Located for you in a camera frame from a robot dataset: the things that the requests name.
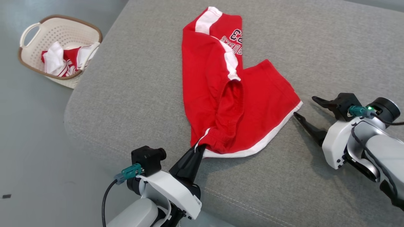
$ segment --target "gray fabric surface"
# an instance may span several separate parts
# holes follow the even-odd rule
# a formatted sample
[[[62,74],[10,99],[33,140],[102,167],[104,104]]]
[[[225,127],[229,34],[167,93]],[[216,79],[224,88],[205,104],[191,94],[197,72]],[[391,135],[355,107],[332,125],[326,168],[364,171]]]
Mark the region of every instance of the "gray fabric surface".
[[[72,141],[111,173],[143,145],[167,151],[164,170],[189,148],[182,28],[208,6],[242,16],[244,67],[268,58],[319,128],[335,120],[313,95],[354,92],[363,104],[382,96],[404,107],[403,13],[342,0],[130,1],[65,112]],[[403,138],[404,127],[388,133]],[[239,227],[404,226],[376,184],[352,166],[329,167],[294,119],[254,156],[203,160],[196,182],[203,209]]]

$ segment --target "red garment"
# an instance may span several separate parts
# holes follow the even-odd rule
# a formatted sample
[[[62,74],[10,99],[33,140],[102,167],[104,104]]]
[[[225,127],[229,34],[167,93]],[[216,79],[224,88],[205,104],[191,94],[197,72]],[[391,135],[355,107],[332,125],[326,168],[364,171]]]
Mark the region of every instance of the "red garment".
[[[302,102],[265,60],[243,69],[242,19],[208,7],[183,29],[183,98],[191,145],[204,157],[245,157],[263,149]]]

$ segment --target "gray floor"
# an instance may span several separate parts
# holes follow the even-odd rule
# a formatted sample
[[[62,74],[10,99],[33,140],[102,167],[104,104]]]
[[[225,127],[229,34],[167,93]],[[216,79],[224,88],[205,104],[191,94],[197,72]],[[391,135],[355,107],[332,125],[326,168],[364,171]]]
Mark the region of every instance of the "gray floor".
[[[101,226],[102,195],[112,180],[66,138],[63,113],[72,90],[17,60],[26,27],[51,14],[88,21],[105,35],[127,0],[0,2],[0,226]],[[125,185],[107,201],[107,221],[137,196]],[[229,226],[202,213],[182,226]]]

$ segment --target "teal connector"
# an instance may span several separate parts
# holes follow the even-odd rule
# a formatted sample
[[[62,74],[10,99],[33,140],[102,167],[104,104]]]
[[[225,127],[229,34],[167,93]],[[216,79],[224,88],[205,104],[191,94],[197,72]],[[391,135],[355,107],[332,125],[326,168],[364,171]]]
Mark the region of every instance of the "teal connector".
[[[371,115],[371,113],[376,113],[373,107],[363,107],[363,106],[351,106],[348,109],[348,117],[349,115],[353,117],[366,117],[366,118],[374,118],[374,116]]]
[[[117,175],[115,175],[114,179],[117,180],[116,184],[120,185],[123,182],[125,182],[127,179],[133,178],[142,173],[143,173],[142,167],[140,166],[139,163],[136,163],[136,164],[131,165],[130,167],[122,170],[121,173],[118,173]]]

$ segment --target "brown basket rim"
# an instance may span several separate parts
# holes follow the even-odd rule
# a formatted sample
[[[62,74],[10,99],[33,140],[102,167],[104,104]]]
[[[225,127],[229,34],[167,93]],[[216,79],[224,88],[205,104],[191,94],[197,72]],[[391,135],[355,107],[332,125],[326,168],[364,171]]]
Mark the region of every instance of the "brown basket rim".
[[[42,24],[42,23],[44,23],[45,21],[50,20],[50,19],[52,19],[52,18],[62,18],[62,19],[71,20],[71,21],[75,21],[75,22],[79,22],[79,23],[82,23],[82,24],[84,24],[84,25],[87,25],[87,26],[89,26],[89,27],[95,29],[95,30],[98,32],[98,34],[99,34],[98,42],[99,42],[99,43],[102,42],[103,37],[102,37],[102,33],[101,33],[101,31],[100,31],[99,28],[97,28],[95,25],[93,25],[93,24],[91,24],[91,23],[85,22],[85,21],[83,21],[83,20],[80,20],[80,19],[77,19],[77,18],[74,18],[74,17],[69,17],[69,16],[65,16],[65,15],[58,15],[58,14],[56,14],[56,15],[51,15],[51,16],[45,17],[44,19],[42,19],[41,21],[39,21],[39,23]],[[38,69],[36,69],[36,68],[34,68],[34,67],[28,65],[27,63],[25,63],[25,62],[22,60],[22,58],[21,58],[21,53],[22,53],[22,51],[23,51],[23,48],[22,48],[22,47],[19,47],[19,49],[18,49],[18,60],[20,61],[20,63],[21,63],[22,65],[24,65],[25,67],[27,67],[27,68],[29,68],[29,69],[31,69],[31,70],[34,70],[35,72],[40,73],[40,74],[42,74],[42,75],[44,75],[44,76],[47,76],[47,77],[50,77],[50,78],[54,78],[54,79],[58,79],[58,80],[70,80],[70,79],[73,79],[73,78],[75,78],[76,76],[80,75],[80,74],[83,72],[81,69],[79,69],[79,70],[78,70],[76,73],[74,73],[73,75],[71,75],[71,76],[66,76],[66,77],[58,77],[58,76],[54,76],[54,75],[52,75],[52,74],[48,74],[48,73],[46,73],[46,72],[40,71],[40,70],[38,70]]]

